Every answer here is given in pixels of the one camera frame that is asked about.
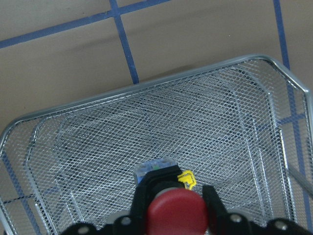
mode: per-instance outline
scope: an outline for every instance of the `tiled floor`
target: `tiled floor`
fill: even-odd
[[[0,45],[111,9],[108,0],[36,2],[0,3]],[[313,90],[313,1],[283,0],[281,10],[291,71]],[[121,19],[140,82],[249,53],[282,61],[272,0],[172,0]],[[132,84],[122,33],[109,18],[1,48],[0,131],[25,113]]]

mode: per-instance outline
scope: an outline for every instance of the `red cap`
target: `red cap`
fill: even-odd
[[[204,200],[176,188],[154,199],[147,211],[147,235],[203,235],[208,227]]]

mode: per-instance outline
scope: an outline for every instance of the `metal wire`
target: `metal wire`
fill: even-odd
[[[79,221],[100,228],[130,208],[134,166],[170,156],[194,172],[196,192],[213,185],[227,209],[260,225],[286,217],[309,227],[311,216],[299,215],[310,204],[287,171],[301,172],[297,141],[306,141],[312,183],[305,105],[296,84],[254,58],[24,120],[1,146],[2,220],[16,234],[58,234]]]

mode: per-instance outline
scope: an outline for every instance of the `bolt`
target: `bolt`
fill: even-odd
[[[238,214],[232,214],[230,216],[231,221],[235,222],[235,223],[240,223],[242,221],[242,218],[240,215]]]
[[[77,233],[79,235],[85,235],[89,232],[89,228],[87,226],[83,226],[83,227],[80,227],[78,230],[77,230]]]
[[[281,220],[277,220],[274,225],[275,225],[276,228],[278,228],[280,230],[287,230],[287,228],[288,228],[287,224],[285,224]]]
[[[129,217],[124,217],[121,219],[121,224],[124,226],[130,225],[132,220]]]

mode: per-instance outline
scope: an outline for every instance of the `red circle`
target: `red circle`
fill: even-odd
[[[147,235],[203,235],[208,226],[204,200],[177,188],[154,199],[147,211]]]

